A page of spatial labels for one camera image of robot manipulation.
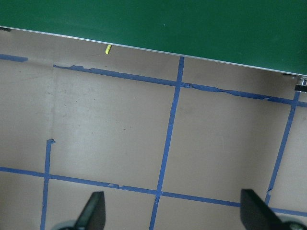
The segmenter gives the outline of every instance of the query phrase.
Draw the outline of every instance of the green board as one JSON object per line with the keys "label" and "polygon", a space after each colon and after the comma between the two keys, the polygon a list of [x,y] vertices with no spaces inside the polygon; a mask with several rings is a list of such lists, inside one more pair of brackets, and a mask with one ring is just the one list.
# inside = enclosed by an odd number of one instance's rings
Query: green board
{"label": "green board", "polygon": [[0,0],[0,26],[307,75],[307,0]]}

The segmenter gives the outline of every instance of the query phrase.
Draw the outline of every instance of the metal edge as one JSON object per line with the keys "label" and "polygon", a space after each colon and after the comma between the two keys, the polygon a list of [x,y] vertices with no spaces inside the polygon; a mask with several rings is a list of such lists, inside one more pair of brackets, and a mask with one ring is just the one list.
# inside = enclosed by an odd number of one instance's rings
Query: metal edge
{"label": "metal edge", "polygon": [[74,37],[74,36],[68,36],[68,35],[62,35],[62,34],[53,34],[53,33],[41,32],[41,31],[34,31],[34,30],[19,29],[19,28],[2,26],[2,25],[0,25],[0,27],[13,29],[13,30],[20,30],[20,31],[27,31],[27,32],[32,32],[32,33],[38,33],[38,34],[44,34],[44,35],[53,35],[53,36],[59,36],[59,37],[73,38],[73,39],[78,39],[78,40],[83,40],[83,41],[102,43],[102,44],[106,44],[106,45],[120,46],[120,47],[126,47],[126,48],[134,48],[134,49],[151,51],[151,52],[156,52],[156,53],[169,54],[169,55],[175,55],[175,56],[183,56],[183,57],[186,57],[186,58],[195,58],[195,59],[200,59],[200,60],[214,61],[214,62],[219,62],[219,63],[224,63],[224,64],[230,64],[230,65],[235,65],[235,66],[243,66],[243,67],[248,67],[248,68],[268,70],[268,71],[274,71],[274,72],[278,72],[278,73],[286,73],[286,74],[300,75],[300,76],[306,76],[307,77],[307,75],[300,74],[300,73],[286,72],[286,71],[281,71],[281,70],[276,70],[276,69],[269,69],[269,68],[262,68],[262,67],[257,67],[257,66],[244,65],[244,64],[228,62],[228,61],[220,61],[220,60],[215,60],[215,59],[210,59],[210,58],[205,58],[205,57],[196,57],[196,56],[191,56],[191,55],[170,53],[170,52],[165,52],[165,51],[160,51],[160,50],[146,49],[146,48],[140,48],[140,47],[135,47],[135,46],[126,46],[126,45],[121,45],[121,44],[116,44],[116,43],[105,42],[105,41],[96,41],[96,40],[92,40],[92,39],[86,39],[86,38],[80,38],[80,37]]}

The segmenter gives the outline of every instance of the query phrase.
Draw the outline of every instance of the blue tape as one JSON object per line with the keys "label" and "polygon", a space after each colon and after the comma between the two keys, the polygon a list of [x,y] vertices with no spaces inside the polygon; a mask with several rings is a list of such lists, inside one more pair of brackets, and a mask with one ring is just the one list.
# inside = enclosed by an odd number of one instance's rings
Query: blue tape
{"label": "blue tape", "polygon": [[55,143],[54,139],[49,139],[47,140],[46,144],[45,179],[44,179],[43,206],[42,206],[42,216],[40,221],[40,230],[45,230],[45,224],[46,224],[48,184],[49,184],[49,172],[50,172],[50,153],[51,153],[51,145],[53,143]]}
{"label": "blue tape", "polygon": [[271,176],[269,188],[268,188],[268,191],[267,191],[267,194],[266,194],[266,197],[265,197],[265,201],[264,201],[267,205],[270,202],[271,191],[274,188],[277,173],[278,173],[280,164],[282,162],[283,152],[284,152],[284,149],[285,149],[285,146],[286,146],[286,143],[287,143],[287,140],[288,140],[288,136],[289,136],[289,133],[290,133],[290,128],[291,128],[291,124],[292,124],[292,121],[293,121],[293,118],[294,118],[295,109],[296,109],[296,106],[297,106],[297,103],[298,103],[298,98],[299,98],[299,92],[295,92],[294,99],[293,99],[293,102],[291,104],[291,110],[290,110],[290,113],[289,113],[289,116],[288,116],[288,121],[287,121],[286,127],[284,129],[283,139],[282,139],[282,142],[281,142],[280,147],[279,147],[279,151],[278,151],[277,159],[276,159],[276,162],[275,162],[275,165],[274,165],[273,173],[272,173],[272,176]]}
{"label": "blue tape", "polygon": [[8,61],[17,61],[17,62],[25,62],[28,60],[27,57],[19,57],[19,56],[7,55],[7,54],[0,54],[0,59],[8,60]]}
{"label": "blue tape", "polygon": [[292,100],[280,98],[280,97],[271,97],[267,95],[261,95],[261,94],[255,94],[255,93],[249,93],[249,92],[241,92],[241,91],[235,91],[235,90],[223,90],[212,86],[205,86],[205,85],[197,85],[197,84],[190,84],[190,83],[182,83],[181,87],[188,88],[188,89],[197,89],[207,92],[225,92],[228,94],[231,94],[233,96],[239,96],[239,97],[247,97],[252,99],[258,99],[258,100],[267,100],[269,102],[277,102],[277,103],[284,103],[284,104],[291,104]]}
{"label": "blue tape", "polygon": [[280,208],[271,208],[271,210],[276,213],[307,217],[307,212],[293,211],[293,210],[280,209]]}
{"label": "blue tape", "polygon": [[120,190],[133,191],[133,192],[137,192],[137,193],[146,193],[146,194],[152,194],[152,195],[156,194],[156,191],[151,190],[151,189],[137,188],[137,187],[131,187],[131,186],[120,186],[118,184],[110,184],[110,183],[106,183],[106,182],[91,181],[91,180],[79,179],[79,178],[68,177],[68,176],[59,176],[59,175],[50,174],[49,179],[60,180],[60,181],[68,181],[68,182],[74,182],[74,183],[79,183],[79,184],[88,184],[88,185],[107,187],[107,188],[115,188],[115,189],[120,189]]}
{"label": "blue tape", "polygon": [[162,196],[185,199],[185,200],[194,200],[194,201],[200,201],[200,202],[217,204],[217,205],[240,207],[240,203],[237,203],[237,202],[210,199],[210,198],[204,198],[204,197],[192,196],[192,195],[183,195],[183,194],[177,194],[177,193],[162,192]]}
{"label": "blue tape", "polygon": [[150,220],[149,230],[154,229],[154,223],[155,223],[155,219],[156,219],[156,216],[157,216],[160,196],[162,194],[162,185],[163,185],[163,180],[164,180],[164,175],[165,175],[165,169],[166,169],[169,147],[170,147],[172,133],[173,133],[173,126],[174,126],[174,121],[175,121],[177,104],[178,104],[178,100],[179,100],[180,87],[181,87],[181,83],[182,83],[183,68],[184,68],[184,57],[180,57],[179,65],[178,65],[176,87],[175,87],[175,92],[174,92],[174,99],[173,99],[173,103],[172,103],[172,107],[171,107],[171,111],[170,111],[170,116],[169,116],[169,121],[168,121],[163,158],[162,158],[160,175],[159,175],[159,180],[158,180],[158,185],[157,185],[157,194],[156,194],[155,202],[153,204],[153,212],[152,212],[152,216],[151,216],[151,220]]}
{"label": "blue tape", "polygon": [[307,107],[307,103],[306,102],[298,102],[297,103],[297,106],[300,106],[300,107]]}
{"label": "blue tape", "polygon": [[28,170],[22,170],[22,169],[12,169],[12,168],[6,168],[6,167],[0,167],[0,172],[16,173],[16,174],[22,174],[22,175],[38,176],[38,177],[45,176],[41,172],[34,172],[34,171],[28,171]]}
{"label": "blue tape", "polygon": [[[41,173],[41,172],[34,172],[34,171],[20,170],[20,169],[6,168],[6,167],[0,167],[0,172],[8,172],[8,173],[30,175],[30,176],[45,177],[45,174]],[[68,182],[74,182],[74,183],[79,183],[79,184],[96,185],[96,186],[101,186],[101,187],[115,188],[115,189],[121,189],[121,190],[133,191],[133,192],[139,192],[139,193],[146,193],[146,194],[152,194],[152,195],[157,194],[157,192],[155,190],[151,190],[151,189],[137,188],[137,187],[130,187],[130,186],[119,186],[118,184],[109,184],[109,183],[104,183],[104,182],[90,181],[90,180],[78,179],[78,178],[67,177],[67,176],[58,176],[58,175],[50,174],[48,178],[60,180],[60,181],[68,181]],[[193,201],[199,201],[199,202],[211,203],[211,204],[217,204],[217,205],[240,207],[240,203],[237,203],[237,202],[217,200],[217,199],[211,199],[211,198],[205,198],[205,197],[199,197],[199,196],[192,196],[192,195],[183,195],[183,194],[176,194],[176,193],[169,193],[169,192],[161,192],[160,196],[173,197],[173,198],[185,199],[185,200],[193,200]],[[160,196],[156,197],[155,204],[159,203]],[[280,209],[280,208],[271,208],[271,209],[272,209],[272,211],[274,211],[276,213],[283,213],[283,214],[307,217],[307,212],[293,211],[293,210]]]}
{"label": "blue tape", "polygon": [[144,81],[144,82],[149,82],[149,83],[156,83],[156,84],[161,84],[161,85],[169,85],[169,86],[176,85],[176,82],[173,80],[151,78],[151,77],[145,77],[145,76],[134,75],[134,74],[129,74],[129,73],[118,73],[118,72],[104,70],[104,69],[95,69],[95,68],[85,69],[83,66],[63,67],[63,66],[53,65],[53,67],[59,68],[59,69],[70,69],[70,70],[86,72],[86,73],[106,75],[106,76],[116,77],[116,78],[124,78],[124,79]]}

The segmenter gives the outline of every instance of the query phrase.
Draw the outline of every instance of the yellow object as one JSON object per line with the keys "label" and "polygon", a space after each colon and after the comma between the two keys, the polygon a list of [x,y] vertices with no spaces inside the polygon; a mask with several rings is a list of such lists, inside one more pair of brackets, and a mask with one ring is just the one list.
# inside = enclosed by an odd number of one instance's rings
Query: yellow object
{"label": "yellow object", "polygon": [[109,54],[111,47],[112,47],[112,45],[107,45],[107,47],[106,47],[106,54]]}

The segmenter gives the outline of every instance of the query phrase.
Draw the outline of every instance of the floor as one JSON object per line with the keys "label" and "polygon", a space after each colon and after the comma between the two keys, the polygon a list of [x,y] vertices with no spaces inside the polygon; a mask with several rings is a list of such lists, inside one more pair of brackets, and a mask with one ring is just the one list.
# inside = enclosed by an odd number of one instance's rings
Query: floor
{"label": "floor", "polygon": [[0,31],[0,230],[243,230],[242,188],[307,224],[307,96],[291,76]]}

